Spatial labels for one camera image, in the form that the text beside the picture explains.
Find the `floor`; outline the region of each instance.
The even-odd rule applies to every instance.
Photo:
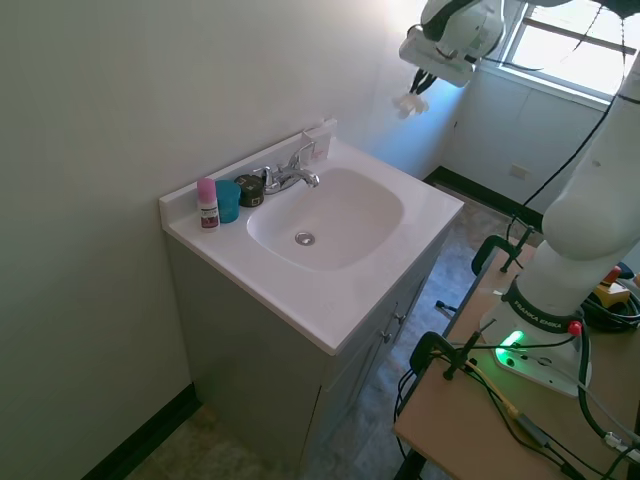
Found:
[[[429,330],[442,332],[449,322],[434,308],[436,300],[450,305],[462,301],[475,278],[470,269],[475,251],[488,235],[504,234],[506,228],[507,218],[503,215],[459,198],[465,200],[464,209],[452,227],[403,336],[303,475],[303,480],[391,480],[402,463],[391,430],[398,380],[407,370],[408,358],[422,334]],[[434,465],[427,465],[422,478],[445,480],[449,477]],[[293,480],[294,476],[244,448],[227,430],[223,419],[217,419],[213,412],[202,407],[127,478],[214,479]]]

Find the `vanity cabinet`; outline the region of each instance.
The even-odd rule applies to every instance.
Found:
[[[168,236],[187,355],[200,401],[256,453],[303,467],[411,321],[447,231],[440,232],[380,299],[336,355],[325,353]]]

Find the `pink bottle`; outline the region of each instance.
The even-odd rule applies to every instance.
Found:
[[[215,232],[220,228],[216,182],[210,178],[198,180],[198,210],[203,231]]]

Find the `red button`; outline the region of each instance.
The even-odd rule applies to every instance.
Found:
[[[569,333],[574,337],[579,337],[582,334],[582,323],[577,320],[569,322]]]
[[[622,273],[622,269],[616,265],[611,269],[609,274],[606,277],[604,277],[604,279],[600,283],[603,283],[605,285],[611,285],[613,282],[615,282],[618,279],[621,273]]]

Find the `green light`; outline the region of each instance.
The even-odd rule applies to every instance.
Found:
[[[522,333],[520,330],[516,330],[515,332],[512,332],[507,338],[505,338],[504,342],[502,342],[500,345],[502,345],[503,347],[510,347],[514,343],[522,340],[522,337],[524,337],[524,333]],[[502,362],[501,357],[504,357],[506,353],[507,351],[505,349],[496,348],[496,356],[498,357],[498,360],[500,360],[501,362]]]

